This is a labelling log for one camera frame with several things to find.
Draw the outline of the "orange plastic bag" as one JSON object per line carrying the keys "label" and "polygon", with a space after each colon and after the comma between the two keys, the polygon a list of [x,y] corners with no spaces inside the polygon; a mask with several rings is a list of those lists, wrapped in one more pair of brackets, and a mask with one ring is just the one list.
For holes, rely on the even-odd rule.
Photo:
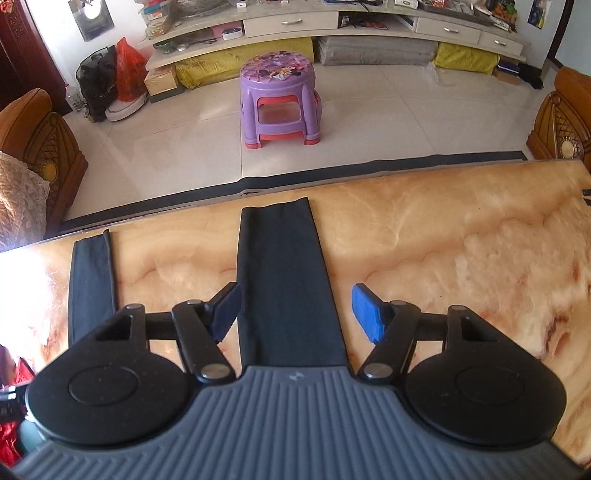
{"label": "orange plastic bag", "polygon": [[117,42],[116,87],[120,101],[131,102],[145,93],[145,64],[144,57],[127,43],[125,37]]}

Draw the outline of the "yellow bag under cabinet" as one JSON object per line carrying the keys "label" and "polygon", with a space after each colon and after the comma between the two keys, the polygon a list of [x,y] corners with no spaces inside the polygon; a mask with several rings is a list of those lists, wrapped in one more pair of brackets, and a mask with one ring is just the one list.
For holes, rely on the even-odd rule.
{"label": "yellow bag under cabinet", "polygon": [[238,78],[240,68],[253,57],[273,51],[291,51],[315,60],[311,37],[266,41],[232,47],[176,62],[179,83],[186,89]]}

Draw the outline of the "grey folded mat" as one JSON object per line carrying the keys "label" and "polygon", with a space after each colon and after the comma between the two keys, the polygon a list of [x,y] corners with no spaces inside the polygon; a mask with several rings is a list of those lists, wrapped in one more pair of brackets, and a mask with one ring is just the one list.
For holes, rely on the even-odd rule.
{"label": "grey folded mat", "polygon": [[325,66],[429,64],[439,43],[378,36],[325,36],[315,40],[315,58]]}

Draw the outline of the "silver wall poster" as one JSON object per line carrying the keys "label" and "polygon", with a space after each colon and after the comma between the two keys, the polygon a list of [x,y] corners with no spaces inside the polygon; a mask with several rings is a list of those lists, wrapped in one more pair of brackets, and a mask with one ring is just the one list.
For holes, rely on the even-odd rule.
{"label": "silver wall poster", "polygon": [[68,6],[85,42],[114,28],[104,0],[69,0]]}

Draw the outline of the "red garment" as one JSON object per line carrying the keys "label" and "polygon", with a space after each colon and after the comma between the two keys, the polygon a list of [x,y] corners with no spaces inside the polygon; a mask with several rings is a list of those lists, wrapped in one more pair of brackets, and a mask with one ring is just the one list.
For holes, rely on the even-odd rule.
{"label": "red garment", "polygon": [[14,361],[1,347],[1,463],[5,466],[14,466],[26,451],[19,428],[26,417],[25,386],[34,376],[23,358]]}

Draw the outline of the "black leggings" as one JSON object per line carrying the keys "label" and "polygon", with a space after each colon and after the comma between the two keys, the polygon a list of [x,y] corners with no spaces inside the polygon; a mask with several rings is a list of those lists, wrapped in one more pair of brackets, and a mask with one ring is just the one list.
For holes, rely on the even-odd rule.
{"label": "black leggings", "polygon": [[[238,238],[238,317],[243,366],[335,367],[349,363],[308,199],[246,207]],[[109,231],[75,242],[68,342],[114,315],[117,289]]]}

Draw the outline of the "purple plastic stool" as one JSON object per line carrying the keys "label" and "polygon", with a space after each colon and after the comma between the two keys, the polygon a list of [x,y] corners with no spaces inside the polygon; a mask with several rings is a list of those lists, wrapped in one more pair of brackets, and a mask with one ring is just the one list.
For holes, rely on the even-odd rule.
{"label": "purple plastic stool", "polygon": [[239,87],[246,148],[291,138],[321,141],[322,99],[307,56],[283,50],[257,55],[240,68]]}

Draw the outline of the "black bag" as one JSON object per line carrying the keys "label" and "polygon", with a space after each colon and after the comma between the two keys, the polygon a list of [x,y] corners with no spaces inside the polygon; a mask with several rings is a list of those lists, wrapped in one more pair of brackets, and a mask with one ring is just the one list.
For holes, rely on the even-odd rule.
{"label": "black bag", "polygon": [[107,108],[117,99],[117,54],[114,45],[95,51],[76,70],[76,80],[94,122],[106,119]]}

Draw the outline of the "brown leather sofa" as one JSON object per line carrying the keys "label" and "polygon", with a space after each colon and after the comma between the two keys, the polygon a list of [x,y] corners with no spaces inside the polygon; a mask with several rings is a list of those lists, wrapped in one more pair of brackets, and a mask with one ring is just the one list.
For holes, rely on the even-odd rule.
{"label": "brown leather sofa", "polygon": [[49,183],[45,236],[56,235],[88,162],[45,90],[35,88],[1,111],[1,151]]}

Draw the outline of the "beige lace cushion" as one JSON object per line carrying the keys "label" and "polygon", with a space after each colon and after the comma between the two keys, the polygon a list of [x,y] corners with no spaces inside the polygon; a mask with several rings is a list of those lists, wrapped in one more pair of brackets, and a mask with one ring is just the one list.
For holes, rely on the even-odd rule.
{"label": "beige lace cushion", "polygon": [[0,168],[0,248],[5,252],[43,239],[50,185],[4,152]]}

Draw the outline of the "cardboard box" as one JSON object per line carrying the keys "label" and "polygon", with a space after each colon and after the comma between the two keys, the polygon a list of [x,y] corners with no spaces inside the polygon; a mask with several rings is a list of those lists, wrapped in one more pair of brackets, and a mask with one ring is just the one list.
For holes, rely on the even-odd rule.
{"label": "cardboard box", "polygon": [[144,85],[150,103],[159,102],[184,92],[174,65],[158,67],[147,72]]}

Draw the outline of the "white TV cabinet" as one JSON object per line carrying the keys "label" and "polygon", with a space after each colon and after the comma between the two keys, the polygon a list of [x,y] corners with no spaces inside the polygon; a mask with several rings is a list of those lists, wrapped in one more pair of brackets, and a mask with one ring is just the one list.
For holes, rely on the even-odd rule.
{"label": "white TV cabinet", "polygon": [[153,70],[181,60],[242,45],[322,36],[385,36],[458,44],[519,61],[527,43],[517,34],[461,18],[412,9],[386,1],[379,6],[325,1],[257,2],[230,6],[214,15],[176,22],[165,34],[136,44],[139,50],[181,36],[238,22],[243,34],[232,40],[197,42],[182,51],[155,51],[146,68]]}

